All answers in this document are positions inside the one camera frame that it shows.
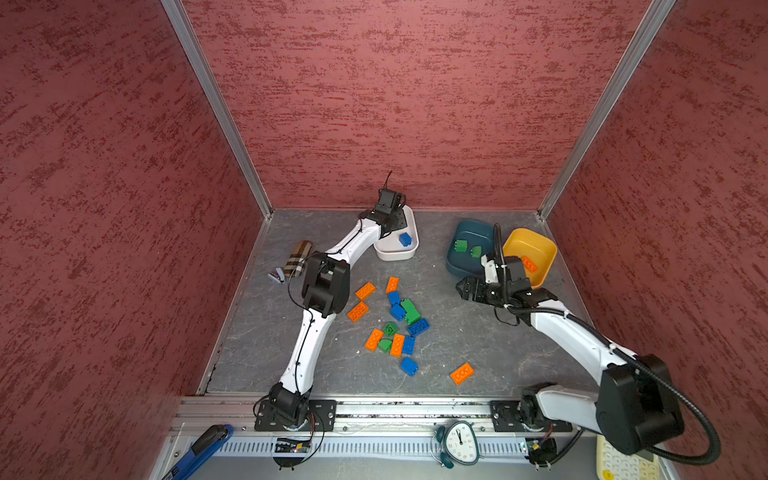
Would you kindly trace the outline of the white analog clock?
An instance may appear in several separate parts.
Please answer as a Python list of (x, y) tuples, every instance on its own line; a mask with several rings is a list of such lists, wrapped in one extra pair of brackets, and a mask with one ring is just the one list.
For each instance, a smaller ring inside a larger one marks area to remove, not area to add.
[(478, 462), (479, 444), (469, 422), (457, 421), (449, 426), (440, 426), (435, 438), (439, 447), (438, 460), (445, 468), (473, 466)]

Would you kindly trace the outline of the blue lego long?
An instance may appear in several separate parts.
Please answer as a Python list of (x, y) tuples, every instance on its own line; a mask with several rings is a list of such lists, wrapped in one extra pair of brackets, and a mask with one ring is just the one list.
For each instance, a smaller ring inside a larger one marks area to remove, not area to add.
[(411, 337), (417, 337), (430, 329), (430, 324), (426, 318), (422, 318), (408, 326), (408, 332)]

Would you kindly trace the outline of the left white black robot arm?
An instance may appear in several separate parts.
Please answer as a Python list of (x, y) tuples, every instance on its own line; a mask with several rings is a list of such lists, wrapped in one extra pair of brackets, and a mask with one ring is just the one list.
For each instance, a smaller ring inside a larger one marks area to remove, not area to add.
[(267, 402), (278, 422), (298, 428), (309, 416), (314, 373), (326, 334), (351, 292), (351, 270), (374, 244), (408, 226), (406, 196), (382, 187), (375, 205), (358, 215), (355, 227), (336, 245), (309, 255), (303, 267), (300, 331), (288, 366), (268, 393)]

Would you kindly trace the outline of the blue utility knife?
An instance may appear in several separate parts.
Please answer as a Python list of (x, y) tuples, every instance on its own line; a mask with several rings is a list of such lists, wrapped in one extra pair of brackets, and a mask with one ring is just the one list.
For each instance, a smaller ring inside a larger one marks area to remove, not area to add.
[(162, 480), (187, 480), (207, 462), (234, 434), (230, 424), (210, 426), (189, 450), (162, 477)]

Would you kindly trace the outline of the yellow calculator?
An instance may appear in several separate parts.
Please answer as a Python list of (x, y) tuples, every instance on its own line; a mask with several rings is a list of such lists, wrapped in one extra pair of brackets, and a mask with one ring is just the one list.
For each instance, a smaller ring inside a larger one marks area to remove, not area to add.
[(597, 437), (596, 474), (600, 480), (659, 480), (660, 461), (646, 451), (625, 455), (613, 447), (604, 436)]

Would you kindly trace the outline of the green lego square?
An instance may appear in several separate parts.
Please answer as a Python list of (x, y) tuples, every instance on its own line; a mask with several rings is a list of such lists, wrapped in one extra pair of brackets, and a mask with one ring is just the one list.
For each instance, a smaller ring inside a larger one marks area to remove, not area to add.
[(454, 242), (454, 250), (457, 253), (467, 253), (469, 250), (469, 244), (467, 240), (458, 239)]

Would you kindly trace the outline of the orange lego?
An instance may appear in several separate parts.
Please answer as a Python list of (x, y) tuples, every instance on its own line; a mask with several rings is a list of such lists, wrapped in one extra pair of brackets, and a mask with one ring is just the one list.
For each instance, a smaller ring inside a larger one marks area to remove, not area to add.
[(370, 308), (366, 303), (359, 302), (347, 313), (347, 318), (353, 323), (357, 323), (369, 312), (369, 310)]
[(392, 339), (392, 345), (389, 350), (391, 356), (400, 358), (403, 354), (406, 337), (402, 334), (395, 334)]
[(355, 296), (356, 296), (356, 297), (357, 297), (357, 298), (358, 298), (360, 301), (365, 301), (365, 300), (366, 300), (366, 299), (368, 299), (368, 298), (369, 298), (369, 297), (370, 297), (370, 296), (371, 296), (371, 295), (372, 295), (372, 294), (373, 294), (375, 291), (376, 291), (376, 287), (374, 286), (374, 284), (373, 284), (373, 283), (371, 283), (371, 282), (367, 282), (366, 284), (364, 284), (364, 285), (363, 285), (361, 288), (359, 288), (359, 289), (358, 289), (358, 290), (355, 292)]
[(469, 378), (471, 378), (475, 373), (474, 368), (469, 362), (465, 362), (460, 367), (458, 367), (456, 370), (450, 373), (449, 378), (452, 380), (452, 382), (459, 386), (466, 382)]
[(525, 269), (527, 271), (529, 271), (531, 273), (536, 273), (539, 270), (538, 266), (532, 260), (530, 260), (528, 257), (523, 256), (521, 258), (521, 260), (522, 260), (522, 263), (523, 263), (523, 265), (524, 265), (524, 267), (525, 267)]
[(395, 292), (398, 289), (399, 286), (399, 278), (398, 277), (390, 277), (387, 285), (386, 285), (386, 293), (392, 293)]
[(374, 329), (365, 343), (365, 348), (369, 351), (375, 351), (383, 338), (384, 332), (380, 329)]

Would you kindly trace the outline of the small grey clip object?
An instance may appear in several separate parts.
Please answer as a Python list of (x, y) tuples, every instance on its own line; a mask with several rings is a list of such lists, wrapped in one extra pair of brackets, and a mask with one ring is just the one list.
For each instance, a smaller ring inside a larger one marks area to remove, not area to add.
[(268, 277), (277, 284), (283, 284), (286, 280), (285, 273), (280, 267), (270, 270), (268, 272)]

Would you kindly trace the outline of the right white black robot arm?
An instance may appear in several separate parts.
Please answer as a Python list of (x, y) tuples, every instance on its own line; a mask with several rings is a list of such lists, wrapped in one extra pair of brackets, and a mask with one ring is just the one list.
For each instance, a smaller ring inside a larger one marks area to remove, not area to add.
[(456, 285), (466, 301), (511, 313), (518, 323), (544, 334), (576, 360), (596, 383), (593, 391), (543, 382), (524, 389), (519, 418), (530, 429), (564, 421), (599, 433), (626, 455), (683, 434), (677, 397), (667, 388), (666, 364), (637, 357), (577, 318), (556, 295), (532, 288), (521, 260), (484, 265), (489, 279), (467, 276)]

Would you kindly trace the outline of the blue lego front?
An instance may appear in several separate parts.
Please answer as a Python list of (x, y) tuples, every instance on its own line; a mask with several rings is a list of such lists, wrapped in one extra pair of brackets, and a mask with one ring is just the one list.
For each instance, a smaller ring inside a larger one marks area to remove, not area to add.
[(401, 370), (410, 377), (414, 377), (418, 372), (418, 364), (411, 358), (403, 358), (400, 363)]

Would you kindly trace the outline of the yellow rectangular container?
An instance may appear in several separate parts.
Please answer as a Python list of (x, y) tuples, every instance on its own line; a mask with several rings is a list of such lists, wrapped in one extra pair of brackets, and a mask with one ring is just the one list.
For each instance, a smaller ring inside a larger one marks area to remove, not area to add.
[(536, 273), (525, 269), (531, 286), (537, 289), (543, 286), (558, 254), (558, 248), (551, 239), (541, 234), (529, 229), (517, 228), (505, 241), (503, 253), (507, 257), (514, 256), (520, 260), (526, 256), (538, 266), (539, 270)]

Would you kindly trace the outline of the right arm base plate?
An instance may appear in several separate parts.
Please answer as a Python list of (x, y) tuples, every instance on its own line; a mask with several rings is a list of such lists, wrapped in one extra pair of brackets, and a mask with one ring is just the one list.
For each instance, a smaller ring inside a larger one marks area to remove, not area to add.
[(490, 406), (490, 418), (495, 432), (504, 433), (532, 433), (534, 435), (552, 433), (571, 433), (574, 427), (562, 421), (545, 420), (542, 427), (526, 426), (518, 409), (519, 402), (513, 400), (492, 400)]

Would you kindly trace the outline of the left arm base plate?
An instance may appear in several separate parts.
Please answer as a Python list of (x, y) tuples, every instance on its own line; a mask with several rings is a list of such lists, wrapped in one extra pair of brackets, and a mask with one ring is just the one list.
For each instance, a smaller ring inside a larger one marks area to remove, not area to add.
[(337, 402), (335, 400), (302, 400), (296, 418), (282, 415), (267, 400), (255, 410), (253, 429), (257, 432), (310, 432), (334, 429)]

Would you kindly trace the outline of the plaid brown cylinder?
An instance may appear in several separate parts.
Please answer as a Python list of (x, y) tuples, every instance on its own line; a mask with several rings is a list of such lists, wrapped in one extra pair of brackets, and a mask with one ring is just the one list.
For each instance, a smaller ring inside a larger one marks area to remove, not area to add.
[(302, 274), (304, 265), (308, 257), (314, 250), (314, 244), (309, 240), (299, 241), (291, 251), (288, 261), (284, 267), (284, 273), (287, 278), (297, 278)]

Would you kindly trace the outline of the teal rectangular container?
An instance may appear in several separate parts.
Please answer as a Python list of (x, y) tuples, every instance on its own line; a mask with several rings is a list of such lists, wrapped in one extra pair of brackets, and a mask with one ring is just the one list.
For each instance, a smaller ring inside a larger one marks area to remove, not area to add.
[[(485, 267), (483, 266), (482, 258), (486, 257), (487, 260), (493, 258), (496, 251), (497, 231), (496, 225), (474, 219), (461, 220), (456, 226), (453, 238), (449, 243), (446, 254), (447, 271), (455, 277), (476, 277), (483, 280), (485, 278)], [(454, 242), (458, 239), (468, 241), (469, 250), (467, 253), (457, 253), (454, 250)], [(471, 249), (474, 246), (482, 248), (482, 256), (480, 258), (473, 258), (471, 256)]]

